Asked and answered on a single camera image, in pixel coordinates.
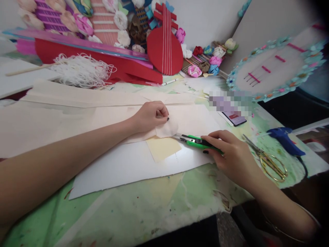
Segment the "red paper pipa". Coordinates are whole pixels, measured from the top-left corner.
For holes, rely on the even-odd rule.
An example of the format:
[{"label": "red paper pipa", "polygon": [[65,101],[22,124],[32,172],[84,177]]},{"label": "red paper pipa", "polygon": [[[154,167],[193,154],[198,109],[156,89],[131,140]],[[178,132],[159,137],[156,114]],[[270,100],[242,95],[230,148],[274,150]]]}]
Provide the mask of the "red paper pipa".
[{"label": "red paper pipa", "polygon": [[147,85],[145,82],[162,84],[162,75],[160,73],[135,61],[121,57],[88,51],[37,38],[35,39],[35,50],[44,64],[54,63],[54,59],[61,53],[65,54],[67,57],[85,53],[98,61],[113,64],[117,68],[117,71],[111,74],[107,82],[118,82],[122,80],[142,85]]},{"label": "red paper pipa", "polygon": [[183,66],[183,51],[181,44],[171,31],[171,27],[178,29],[176,15],[169,12],[165,4],[156,4],[154,17],[162,20],[162,27],[154,29],[147,38],[147,54],[151,63],[161,73],[166,75],[177,74]]}]

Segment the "red paper flower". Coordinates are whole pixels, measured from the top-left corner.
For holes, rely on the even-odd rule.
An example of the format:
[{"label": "red paper flower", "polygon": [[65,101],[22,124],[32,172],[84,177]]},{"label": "red paper flower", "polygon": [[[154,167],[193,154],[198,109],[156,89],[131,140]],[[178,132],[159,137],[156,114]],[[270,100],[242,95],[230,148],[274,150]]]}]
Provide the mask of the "red paper flower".
[{"label": "red paper flower", "polygon": [[194,56],[201,55],[202,53],[203,53],[203,49],[201,46],[196,46],[194,48],[194,51],[193,51]]}]

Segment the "left hand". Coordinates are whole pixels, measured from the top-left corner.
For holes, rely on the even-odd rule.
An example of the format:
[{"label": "left hand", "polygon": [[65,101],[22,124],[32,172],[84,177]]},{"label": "left hand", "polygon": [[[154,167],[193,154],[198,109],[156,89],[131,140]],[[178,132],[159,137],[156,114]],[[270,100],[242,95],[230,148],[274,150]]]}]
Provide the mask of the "left hand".
[{"label": "left hand", "polygon": [[146,132],[158,125],[165,124],[169,120],[168,116],[169,112],[162,101],[152,101],[143,104],[130,120],[133,121],[137,132]]}]

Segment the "blue glue gun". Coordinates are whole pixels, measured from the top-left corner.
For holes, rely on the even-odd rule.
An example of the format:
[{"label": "blue glue gun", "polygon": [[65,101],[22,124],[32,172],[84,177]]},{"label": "blue glue gun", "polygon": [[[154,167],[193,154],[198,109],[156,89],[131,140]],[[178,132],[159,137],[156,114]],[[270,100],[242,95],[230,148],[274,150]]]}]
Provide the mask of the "blue glue gun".
[{"label": "blue glue gun", "polygon": [[297,146],[290,140],[288,134],[292,132],[292,129],[286,127],[280,127],[275,129],[270,129],[267,131],[270,133],[270,137],[277,139],[284,149],[293,156],[302,156],[305,153],[297,148]]}]

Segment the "gold scissors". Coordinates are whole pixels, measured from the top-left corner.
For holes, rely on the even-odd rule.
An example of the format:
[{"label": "gold scissors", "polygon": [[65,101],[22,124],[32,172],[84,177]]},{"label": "gold scissors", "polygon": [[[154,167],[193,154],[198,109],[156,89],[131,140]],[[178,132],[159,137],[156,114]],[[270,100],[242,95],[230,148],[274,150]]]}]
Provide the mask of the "gold scissors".
[{"label": "gold scissors", "polygon": [[[245,137],[245,139],[247,140],[247,142],[249,143],[249,145],[255,150],[255,152],[258,155],[258,157],[260,158],[261,166],[263,167],[263,169],[265,170],[265,172],[271,178],[273,178],[275,181],[278,181],[280,183],[283,183],[284,180],[285,180],[285,178],[288,176],[288,171],[287,171],[286,167],[284,166],[284,164],[278,158],[276,158],[275,156],[273,156],[271,154],[267,154],[263,150],[261,150],[260,148],[258,148],[251,140],[249,140],[248,137],[246,137],[245,134],[243,134],[243,136]],[[282,171],[271,158],[275,158],[277,161],[279,161],[279,163],[283,167],[283,170],[284,171]],[[279,175],[280,178],[278,179],[278,178],[273,177],[267,171],[267,169],[266,169],[267,166],[270,167],[273,171],[275,171]]]}]

